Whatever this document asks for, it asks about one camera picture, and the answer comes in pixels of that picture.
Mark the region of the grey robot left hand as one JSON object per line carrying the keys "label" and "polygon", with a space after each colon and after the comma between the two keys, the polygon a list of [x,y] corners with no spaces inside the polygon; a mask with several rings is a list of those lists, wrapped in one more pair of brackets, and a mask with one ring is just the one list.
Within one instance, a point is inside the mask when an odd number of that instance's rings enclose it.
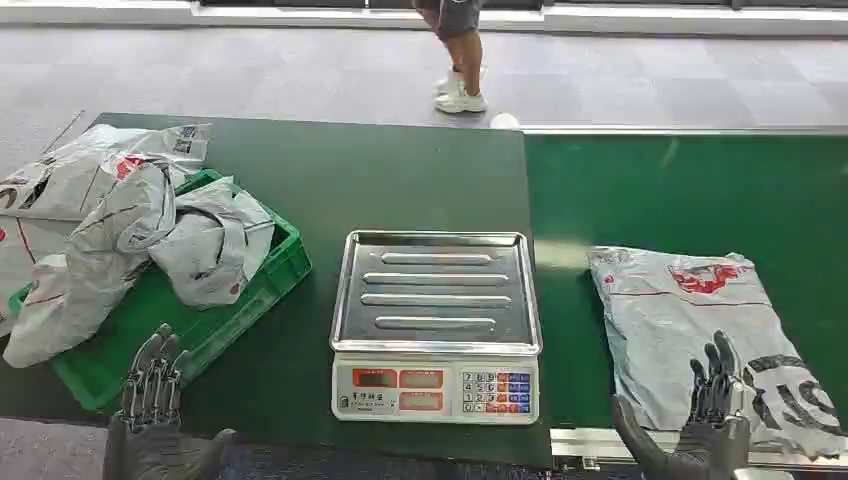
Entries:
{"label": "grey robot left hand", "polygon": [[190,357],[166,323],[136,350],[108,424],[104,479],[218,479],[227,470],[236,430],[223,428],[209,440],[181,432]]}

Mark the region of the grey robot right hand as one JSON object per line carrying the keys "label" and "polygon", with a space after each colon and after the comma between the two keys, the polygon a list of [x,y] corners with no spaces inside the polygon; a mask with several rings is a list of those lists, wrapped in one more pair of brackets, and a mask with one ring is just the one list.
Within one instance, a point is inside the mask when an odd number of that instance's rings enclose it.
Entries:
{"label": "grey robot right hand", "polygon": [[734,396],[744,392],[735,352],[721,330],[715,331],[704,352],[707,366],[690,360],[689,414],[671,453],[662,450],[639,425],[626,398],[612,396],[614,428],[644,479],[732,479],[736,470],[748,465],[750,422],[734,408]]}

